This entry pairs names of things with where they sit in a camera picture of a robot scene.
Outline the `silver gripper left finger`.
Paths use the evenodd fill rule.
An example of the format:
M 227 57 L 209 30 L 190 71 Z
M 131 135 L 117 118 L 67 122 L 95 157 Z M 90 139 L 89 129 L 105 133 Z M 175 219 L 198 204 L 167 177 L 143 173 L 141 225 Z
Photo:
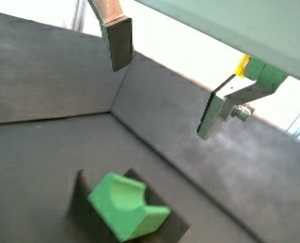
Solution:
M 113 71 L 130 64 L 134 56 L 133 19 L 123 13 L 119 0 L 87 0 L 106 40 Z

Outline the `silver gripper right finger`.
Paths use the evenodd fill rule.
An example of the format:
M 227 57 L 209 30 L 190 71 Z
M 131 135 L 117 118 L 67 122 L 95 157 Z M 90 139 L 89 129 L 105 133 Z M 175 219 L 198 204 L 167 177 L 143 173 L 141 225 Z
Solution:
M 246 78 L 253 81 L 253 83 L 238 91 L 221 96 L 218 91 L 234 77 Z M 245 122 L 254 112 L 254 109 L 248 104 L 252 101 L 272 95 L 286 78 L 288 74 L 282 70 L 245 54 L 237 64 L 234 73 L 211 92 L 199 125 L 197 127 L 197 135 L 199 138 L 206 140 L 213 132 L 213 127 L 217 122 L 226 122 L 229 117 L 237 117 Z

